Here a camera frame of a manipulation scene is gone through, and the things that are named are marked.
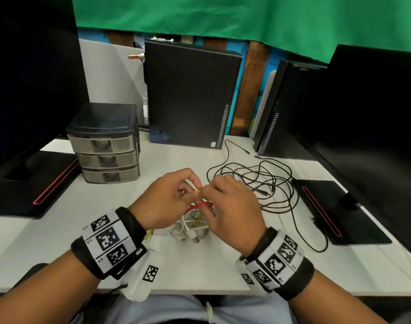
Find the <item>desk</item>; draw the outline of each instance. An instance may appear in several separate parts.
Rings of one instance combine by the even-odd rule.
[[[227,136],[253,152],[252,140]],[[230,145],[230,161],[254,165],[259,161]],[[43,150],[72,152],[65,140],[54,140]],[[128,206],[157,177],[169,171],[190,167],[203,184],[211,166],[222,163],[227,151],[150,143],[141,132],[141,176],[120,184],[88,184],[80,175],[39,220],[0,217],[0,293],[9,290],[33,265],[49,263],[69,249],[81,228],[99,215],[119,206]],[[333,180],[314,161],[283,159],[295,178]],[[294,210],[300,232],[313,246],[322,248],[324,237],[314,226],[311,213],[302,201]],[[373,220],[392,239],[391,245],[337,247],[330,245],[317,254],[305,245],[295,231],[289,213],[263,213],[267,225],[284,229],[305,250],[315,267],[353,295],[411,295],[411,255],[397,240]],[[199,244],[167,237],[169,252],[157,276],[152,293],[248,294],[249,288],[237,273],[238,253],[213,234]],[[119,285],[113,278],[102,281],[99,289]]]

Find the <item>green cloth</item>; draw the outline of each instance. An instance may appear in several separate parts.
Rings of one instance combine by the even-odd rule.
[[[227,37],[328,62],[339,43],[411,51],[411,0],[73,0],[77,25]]]

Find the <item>monitor stand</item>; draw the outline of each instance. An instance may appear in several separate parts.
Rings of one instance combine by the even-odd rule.
[[[382,245],[392,243],[360,209],[349,193],[330,180],[292,180],[294,188],[334,245]]]
[[[0,215],[41,218],[80,172],[75,154],[35,153],[0,177]]]

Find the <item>gray pants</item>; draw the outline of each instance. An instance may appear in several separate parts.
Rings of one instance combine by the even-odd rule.
[[[268,297],[230,295],[219,307],[204,307],[190,295],[150,295],[143,302],[120,296],[105,324],[155,324],[190,318],[216,324],[292,324],[288,303]]]

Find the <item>white drawstring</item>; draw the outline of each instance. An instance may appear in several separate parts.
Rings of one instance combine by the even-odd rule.
[[[214,314],[213,314],[213,308],[211,307],[210,303],[207,301],[206,303],[207,306],[207,317],[208,317],[208,322],[210,324],[214,324]]]

